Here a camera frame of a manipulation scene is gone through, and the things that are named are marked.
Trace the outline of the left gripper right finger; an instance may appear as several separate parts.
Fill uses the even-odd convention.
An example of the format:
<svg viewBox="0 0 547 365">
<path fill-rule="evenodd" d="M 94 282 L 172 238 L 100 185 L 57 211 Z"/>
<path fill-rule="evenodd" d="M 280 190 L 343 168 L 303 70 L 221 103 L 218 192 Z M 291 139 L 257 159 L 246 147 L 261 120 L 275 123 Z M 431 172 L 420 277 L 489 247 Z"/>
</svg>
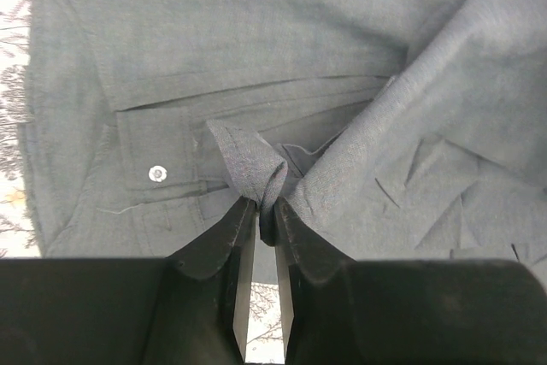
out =
<svg viewBox="0 0 547 365">
<path fill-rule="evenodd" d="M 289 364 L 543 364 L 546 294 L 504 260 L 357 261 L 274 207 Z"/>
</svg>

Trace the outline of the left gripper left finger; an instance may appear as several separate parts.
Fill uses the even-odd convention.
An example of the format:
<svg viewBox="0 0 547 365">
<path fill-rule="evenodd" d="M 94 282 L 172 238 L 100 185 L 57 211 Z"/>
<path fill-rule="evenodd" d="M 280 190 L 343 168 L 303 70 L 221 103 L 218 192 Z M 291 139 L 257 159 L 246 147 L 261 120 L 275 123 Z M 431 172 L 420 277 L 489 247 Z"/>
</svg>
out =
<svg viewBox="0 0 547 365">
<path fill-rule="evenodd" d="M 165 258 L 4 259 L 4 364 L 241 364 L 256 205 Z"/>
</svg>

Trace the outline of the grey long sleeve shirt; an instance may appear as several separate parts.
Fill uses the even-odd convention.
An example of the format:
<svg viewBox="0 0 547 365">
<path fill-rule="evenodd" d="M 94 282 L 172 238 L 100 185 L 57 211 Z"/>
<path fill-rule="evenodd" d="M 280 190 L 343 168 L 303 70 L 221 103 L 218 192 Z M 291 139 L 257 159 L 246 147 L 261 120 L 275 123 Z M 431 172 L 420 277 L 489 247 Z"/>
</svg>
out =
<svg viewBox="0 0 547 365">
<path fill-rule="evenodd" d="M 546 276 L 546 0 L 32 0 L 45 257 L 167 256 L 285 197 L 355 259 Z"/>
</svg>

